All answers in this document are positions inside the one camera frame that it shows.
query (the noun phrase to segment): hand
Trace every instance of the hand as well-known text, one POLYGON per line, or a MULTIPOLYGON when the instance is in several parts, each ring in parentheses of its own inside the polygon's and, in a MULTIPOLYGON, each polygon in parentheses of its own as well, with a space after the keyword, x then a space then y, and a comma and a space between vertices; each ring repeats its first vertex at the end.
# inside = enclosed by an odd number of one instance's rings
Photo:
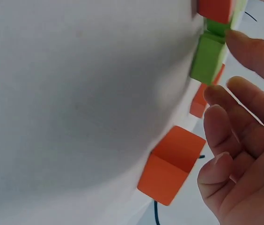
MULTIPOLYGON (((264 40, 229 31, 227 45, 246 68, 264 78, 264 40)), ((264 92, 241 77, 227 88, 264 124, 264 92)), ((205 90, 211 107, 204 128, 215 155, 198 175, 206 205, 221 225, 264 225, 264 125, 221 86, 205 90)))

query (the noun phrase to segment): orange block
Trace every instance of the orange block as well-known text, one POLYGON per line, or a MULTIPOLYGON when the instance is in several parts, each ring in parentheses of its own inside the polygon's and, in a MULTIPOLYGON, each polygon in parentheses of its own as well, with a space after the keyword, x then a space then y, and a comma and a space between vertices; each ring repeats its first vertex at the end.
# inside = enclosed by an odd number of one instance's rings
POLYGON ((169 205, 186 181, 206 141, 181 128, 173 127, 152 151, 137 188, 169 205))
MULTIPOLYGON (((216 78, 213 81, 213 84, 218 84, 223 71, 225 70, 225 64, 222 64, 221 69, 219 71, 219 73, 217 74, 216 78)), ((191 106, 190 106, 190 114, 198 117, 198 118, 202 118, 205 112, 205 109, 207 107, 207 102, 204 99, 204 91, 208 86, 204 83, 201 84, 201 86, 199 87, 195 97, 192 100, 191 106)))
POLYGON ((198 0, 198 13, 210 20, 228 24, 234 5, 234 0, 198 0))

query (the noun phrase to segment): cube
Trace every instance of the cube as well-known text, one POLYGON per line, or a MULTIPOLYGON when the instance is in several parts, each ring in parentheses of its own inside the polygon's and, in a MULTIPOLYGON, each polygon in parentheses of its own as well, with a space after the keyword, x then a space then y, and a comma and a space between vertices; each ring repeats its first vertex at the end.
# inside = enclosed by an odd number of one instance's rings
POLYGON ((173 127, 152 151, 138 189, 163 205, 170 205, 186 181, 205 140, 173 127))
POLYGON ((155 201, 170 205, 188 173, 151 154, 138 183, 138 190, 155 201))
POLYGON ((234 11, 234 0, 198 0, 198 13, 219 23, 230 22, 234 11))
MULTIPOLYGON (((215 85, 218 84, 224 69, 225 69, 225 64, 222 64, 221 70, 217 74, 213 84, 215 84, 215 85)), ((204 91, 207 87, 208 87, 208 85, 206 85, 204 83, 201 84, 201 86, 199 87, 195 97, 192 100, 191 106, 190 106, 190 114, 194 115, 198 118, 203 118, 205 109, 207 107, 207 102, 204 99, 204 91)))
POLYGON ((211 85, 220 71, 226 54, 227 46, 224 43, 224 38, 208 31, 205 32, 200 37, 190 77, 201 83, 211 85))

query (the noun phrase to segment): fingernail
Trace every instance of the fingernail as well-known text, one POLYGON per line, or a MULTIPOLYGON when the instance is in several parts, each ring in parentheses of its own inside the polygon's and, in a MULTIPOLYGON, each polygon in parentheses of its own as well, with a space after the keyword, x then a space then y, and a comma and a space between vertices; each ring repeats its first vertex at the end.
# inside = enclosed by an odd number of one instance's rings
POLYGON ((221 154, 215 156, 214 165, 216 165, 217 162, 218 162, 218 160, 219 160, 221 157, 223 157, 224 155, 230 155, 230 153, 228 153, 227 151, 225 151, 225 152, 223 152, 223 153, 221 153, 221 154))

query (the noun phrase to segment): green block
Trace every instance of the green block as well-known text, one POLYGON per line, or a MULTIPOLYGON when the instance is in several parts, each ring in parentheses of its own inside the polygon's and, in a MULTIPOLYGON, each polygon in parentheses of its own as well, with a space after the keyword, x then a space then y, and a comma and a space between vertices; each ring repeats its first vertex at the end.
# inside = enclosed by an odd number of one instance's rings
POLYGON ((225 31, 230 30, 232 27, 232 21, 228 24, 223 24, 220 22, 216 22, 210 19, 206 19, 206 24, 207 24, 207 30, 212 32, 213 34, 216 34, 220 37, 225 37, 225 31))
POLYGON ((212 84, 227 53, 225 43, 217 41, 215 37, 210 38, 211 35, 209 32, 201 35, 190 75, 191 78, 207 85, 212 84))
POLYGON ((207 30, 210 31, 211 33, 218 35, 218 36, 225 37, 225 35, 226 35, 225 31, 233 29, 235 27, 235 25, 237 24, 239 17, 242 14, 242 10, 240 10, 240 8, 243 7, 242 4, 245 1, 238 0, 237 2, 239 2, 238 5, 236 5, 238 8, 235 9, 230 23, 223 24, 223 23, 216 22, 216 21, 213 21, 210 19, 206 19, 207 30))
POLYGON ((217 41, 217 42, 222 43, 222 44, 224 44, 226 42, 224 37, 217 36, 217 35, 209 32, 207 30, 204 31, 204 33, 201 35, 201 37, 206 37, 206 38, 212 39, 212 40, 217 41))

